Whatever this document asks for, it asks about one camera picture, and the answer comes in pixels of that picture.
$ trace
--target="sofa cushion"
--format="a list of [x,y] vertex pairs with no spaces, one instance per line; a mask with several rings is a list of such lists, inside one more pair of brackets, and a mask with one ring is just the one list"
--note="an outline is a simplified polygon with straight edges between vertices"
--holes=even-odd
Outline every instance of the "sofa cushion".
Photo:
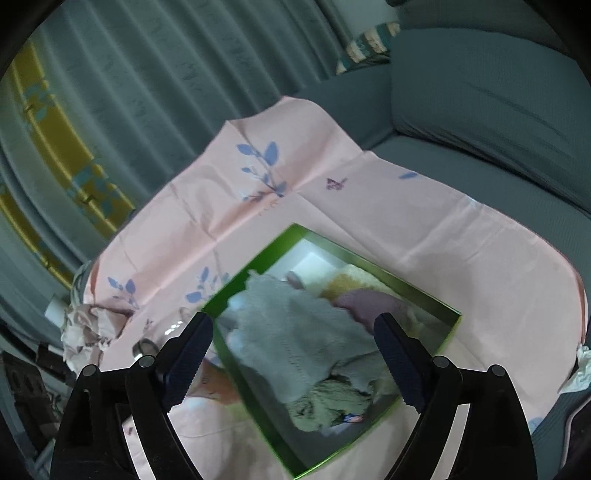
[[392,39],[392,119],[591,212],[591,86],[576,62],[505,34],[433,28]]

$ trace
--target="green cloth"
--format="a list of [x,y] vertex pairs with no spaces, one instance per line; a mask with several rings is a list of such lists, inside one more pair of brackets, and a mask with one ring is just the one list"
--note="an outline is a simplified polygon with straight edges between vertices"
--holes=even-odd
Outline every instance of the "green cloth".
[[362,415],[371,398],[348,382],[328,379],[318,382],[306,395],[285,406],[297,428],[315,432],[342,423],[345,415]]

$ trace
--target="blue leaf print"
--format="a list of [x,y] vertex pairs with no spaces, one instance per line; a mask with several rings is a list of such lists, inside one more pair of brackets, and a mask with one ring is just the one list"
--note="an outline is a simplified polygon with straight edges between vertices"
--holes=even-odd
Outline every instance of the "blue leaf print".
[[269,165],[270,167],[277,163],[277,158],[279,158],[279,150],[275,142],[269,143],[269,146],[267,147],[267,150],[265,150],[263,158],[267,162],[267,165]]
[[286,188],[287,188],[287,182],[283,181],[277,186],[277,188],[275,188],[275,192],[276,193],[283,193],[283,192],[285,192]]
[[400,175],[398,178],[400,180],[408,180],[408,179],[413,179],[414,177],[417,177],[418,173],[415,171],[409,171],[408,173],[405,173],[403,175]]
[[186,297],[187,302],[189,303],[197,303],[198,301],[201,301],[202,298],[203,295],[201,295],[200,291],[194,291],[193,293],[189,293]]
[[236,145],[236,148],[238,149],[238,151],[242,154],[242,155],[254,155],[254,151],[252,149],[252,147],[250,145],[241,143],[239,145]]
[[208,276],[209,276],[209,268],[208,267],[205,267],[203,269],[203,271],[201,272],[201,282],[206,281],[207,278],[208,278]]
[[128,282],[125,284],[125,290],[127,290],[127,293],[130,295],[135,293],[135,283],[133,280],[128,280]]

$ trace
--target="pink fabric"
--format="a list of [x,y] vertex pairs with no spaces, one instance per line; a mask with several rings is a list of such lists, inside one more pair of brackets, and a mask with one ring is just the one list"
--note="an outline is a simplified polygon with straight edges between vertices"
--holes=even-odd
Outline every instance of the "pink fabric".
[[[269,168],[237,147],[251,145],[274,158],[272,141],[278,160]],[[277,195],[243,168],[254,168],[260,178],[267,171],[274,177],[271,186],[286,181],[287,187]],[[573,267],[514,220],[362,152],[317,105],[290,98],[253,118],[228,122],[101,255],[85,302],[138,306],[105,351],[101,368],[130,366],[131,347],[148,321],[171,325],[179,308],[195,309],[199,298],[207,300],[292,223],[462,312],[443,355],[464,368],[503,365],[527,419],[544,417],[556,402],[586,324],[586,299]],[[123,300],[112,298],[121,296],[115,283],[125,286]],[[449,473],[466,413],[459,409],[436,479]],[[288,478],[252,421],[241,415],[187,399],[170,418],[205,478]],[[400,405],[309,478],[381,480],[414,422],[414,411]],[[128,432],[134,462],[142,478],[151,478],[134,431]]]

